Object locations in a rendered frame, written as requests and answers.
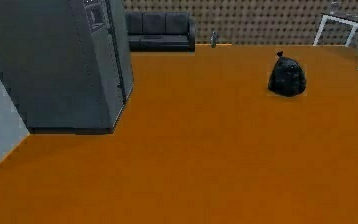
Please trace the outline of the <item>dark grey fridge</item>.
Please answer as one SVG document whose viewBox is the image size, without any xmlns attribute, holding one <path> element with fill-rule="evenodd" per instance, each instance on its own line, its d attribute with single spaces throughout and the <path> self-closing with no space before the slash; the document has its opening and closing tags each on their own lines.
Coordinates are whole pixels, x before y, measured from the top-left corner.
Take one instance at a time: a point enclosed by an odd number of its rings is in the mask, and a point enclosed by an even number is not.
<svg viewBox="0 0 358 224">
<path fill-rule="evenodd" d="M 0 80 L 32 134 L 113 132 L 134 86 L 123 0 L 0 0 Z"/>
</svg>

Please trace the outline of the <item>white table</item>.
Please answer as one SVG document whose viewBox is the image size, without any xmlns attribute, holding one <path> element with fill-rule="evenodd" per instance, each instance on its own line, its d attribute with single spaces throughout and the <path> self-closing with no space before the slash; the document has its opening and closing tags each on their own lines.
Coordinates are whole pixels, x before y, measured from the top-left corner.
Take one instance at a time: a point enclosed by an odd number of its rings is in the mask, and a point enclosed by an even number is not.
<svg viewBox="0 0 358 224">
<path fill-rule="evenodd" d="M 323 13 L 322 17 L 321 17 L 321 21 L 319 23 L 319 27 L 318 30 L 316 32 L 314 41 L 313 41 L 313 46 L 317 46 L 319 39 L 323 33 L 324 27 L 326 25 L 326 23 L 328 21 L 334 21 L 334 22 L 338 22 L 340 24 L 345 24 L 345 25 L 349 25 L 351 27 L 350 33 L 347 36 L 346 42 L 344 44 L 344 46 L 346 48 L 348 48 L 351 44 L 351 41 L 356 33 L 356 31 L 358 30 L 358 15 L 349 15 L 346 13 Z"/>
</svg>

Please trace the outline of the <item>black rubbish bag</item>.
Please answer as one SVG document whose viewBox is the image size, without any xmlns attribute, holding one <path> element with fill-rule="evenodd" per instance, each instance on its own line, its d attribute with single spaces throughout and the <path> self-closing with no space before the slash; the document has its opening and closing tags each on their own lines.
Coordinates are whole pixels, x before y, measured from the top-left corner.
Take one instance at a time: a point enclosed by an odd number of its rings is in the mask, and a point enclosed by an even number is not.
<svg viewBox="0 0 358 224">
<path fill-rule="evenodd" d="M 268 90 L 285 97 L 302 94 L 307 87 L 307 78 L 301 65 L 282 51 L 276 53 L 278 59 L 268 81 Z"/>
</svg>

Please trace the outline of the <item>black sofa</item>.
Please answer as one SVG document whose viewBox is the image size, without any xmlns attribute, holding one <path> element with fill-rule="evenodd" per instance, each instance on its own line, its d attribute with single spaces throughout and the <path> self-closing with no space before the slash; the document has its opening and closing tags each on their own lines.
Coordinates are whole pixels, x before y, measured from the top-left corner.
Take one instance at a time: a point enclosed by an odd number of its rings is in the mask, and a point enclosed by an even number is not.
<svg viewBox="0 0 358 224">
<path fill-rule="evenodd" d="M 189 12 L 127 12 L 133 52 L 194 52 L 195 21 Z"/>
</svg>

